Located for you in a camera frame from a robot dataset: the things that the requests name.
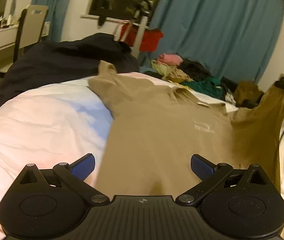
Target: brown clothing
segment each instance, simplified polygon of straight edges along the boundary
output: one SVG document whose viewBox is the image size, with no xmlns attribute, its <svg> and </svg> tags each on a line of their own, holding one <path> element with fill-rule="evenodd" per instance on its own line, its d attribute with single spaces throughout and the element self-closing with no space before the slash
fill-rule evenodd
<svg viewBox="0 0 284 240">
<path fill-rule="evenodd" d="M 114 117 L 96 189 L 113 195 L 173 195 L 200 182 L 193 154 L 246 169 L 260 164 L 279 188 L 284 90 L 271 87 L 255 109 L 226 113 L 183 88 L 117 75 L 101 61 L 89 86 Z"/>
<path fill-rule="evenodd" d="M 236 101 L 237 105 L 242 105 L 245 99 L 256 102 L 258 101 L 259 97 L 263 94 L 257 84 L 253 84 L 246 81 L 240 81 L 239 85 L 237 86 L 236 90 L 234 91 L 234 100 Z"/>
</svg>

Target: window sill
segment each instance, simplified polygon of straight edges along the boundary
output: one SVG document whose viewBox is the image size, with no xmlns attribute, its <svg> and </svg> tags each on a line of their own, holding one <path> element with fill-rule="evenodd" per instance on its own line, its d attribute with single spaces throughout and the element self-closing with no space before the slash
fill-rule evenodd
<svg viewBox="0 0 284 240">
<path fill-rule="evenodd" d="M 99 19 L 99 16 L 91 15 L 91 14 L 81 14 L 80 17 L 84 18 L 84 19 L 94 19 L 94 20 L 98 20 Z M 109 17 L 106 17 L 106 21 L 108 21 L 108 22 L 115 22 L 115 23 L 123 23 L 123 20 L 115 19 L 115 18 L 109 18 Z"/>
</svg>

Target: white bedsheet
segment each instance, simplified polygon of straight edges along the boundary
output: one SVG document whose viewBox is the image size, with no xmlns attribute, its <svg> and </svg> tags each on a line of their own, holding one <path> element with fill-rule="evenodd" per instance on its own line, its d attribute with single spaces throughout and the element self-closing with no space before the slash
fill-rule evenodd
<svg viewBox="0 0 284 240">
<path fill-rule="evenodd" d="M 140 73 L 123 75 L 174 86 Z M 222 102 L 193 94 L 207 103 Z M 226 108 L 237 110 L 230 104 Z M 86 153 L 96 159 L 94 172 L 85 180 L 94 186 L 111 123 L 110 112 L 87 87 L 87 78 L 29 90 L 6 102 L 0 108 L 0 200 L 27 163 L 50 169 Z M 0 239 L 3 237 L 0 228 Z"/>
</svg>

